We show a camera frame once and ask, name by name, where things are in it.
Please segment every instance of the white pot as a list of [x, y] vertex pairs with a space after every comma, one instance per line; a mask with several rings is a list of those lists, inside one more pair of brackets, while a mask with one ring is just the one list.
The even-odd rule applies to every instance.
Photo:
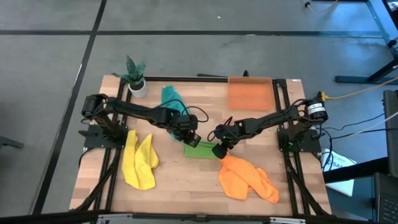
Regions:
[[131, 94], [137, 98], [144, 97], [148, 94], [147, 82], [144, 80], [144, 86], [140, 90], [133, 90], [129, 84], [129, 90]]

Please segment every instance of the green sponge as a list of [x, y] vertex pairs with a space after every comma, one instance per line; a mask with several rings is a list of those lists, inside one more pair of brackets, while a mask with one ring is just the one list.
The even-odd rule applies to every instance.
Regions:
[[215, 145], [216, 144], [212, 142], [199, 142], [196, 147], [184, 145], [185, 156], [205, 159], [218, 159], [214, 155], [213, 151], [211, 151]]

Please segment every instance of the black mount bracket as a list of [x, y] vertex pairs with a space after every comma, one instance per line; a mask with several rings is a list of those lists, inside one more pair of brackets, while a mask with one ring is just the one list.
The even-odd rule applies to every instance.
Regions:
[[103, 147], [122, 149], [126, 143], [129, 129], [127, 126], [120, 126], [120, 130], [122, 130], [122, 137], [120, 137], [118, 141], [107, 138], [99, 125], [90, 125], [87, 131], [79, 131], [79, 134], [86, 137], [84, 146], [87, 148]]
[[314, 129], [309, 129], [303, 134], [300, 144], [289, 142], [287, 129], [279, 128], [277, 130], [279, 149], [287, 152], [321, 152], [321, 145], [317, 138], [313, 138], [318, 133]]

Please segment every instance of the potted plant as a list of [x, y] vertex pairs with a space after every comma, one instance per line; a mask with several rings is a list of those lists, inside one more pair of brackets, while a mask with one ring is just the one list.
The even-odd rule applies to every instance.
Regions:
[[144, 97], [148, 94], [147, 84], [144, 78], [145, 63], [141, 62], [136, 65], [127, 55], [127, 72], [128, 74], [119, 75], [112, 73], [115, 77], [123, 78], [128, 83], [129, 90], [135, 97]]

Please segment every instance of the yellow cable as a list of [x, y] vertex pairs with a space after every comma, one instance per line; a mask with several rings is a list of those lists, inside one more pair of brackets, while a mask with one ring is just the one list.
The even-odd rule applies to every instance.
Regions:
[[323, 101], [325, 101], [325, 100], [339, 100], [339, 99], [342, 99], [342, 98], [346, 98], [346, 97], [349, 97], [349, 96], [356, 95], [358, 93], [363, 93], [365, 91], [374, 90], [375, 88], [379, 88], [380, 86], [384, 86], [384, 85], [386, 85], [386, 84], [388, 84], [390, 82], [393, 82], [395, 80], [398, 80], [398, 77], [393, 78], [392, 80], [386, 81], [386, 82], [384, 82], [384, 83], [382, 83], [380, 85], [373, 86], [371, 88], [366, 88], [364, 90], [356, 91], [355, 93], [350, 93], [350, 94], [347, 94], [347, 95], [344, 95], [344, 96], [330, 97], [330, 96], [326, 95], [325, 92], [322, 92], [322, 100]]
[[329, 7], [327, 7], [326, 9], [322, 10], [322, 11], [315, 11], [311, 5], [308, 5], [307, 7], [309, 9], [311, 9], [311, 11], [313, 11], [314, 13], [323, 13], [326, 12], [327, 10], [329, 10], [332, 6], [334, 6], [336, 3], [338, 2], [338, 0], [334, 1]]

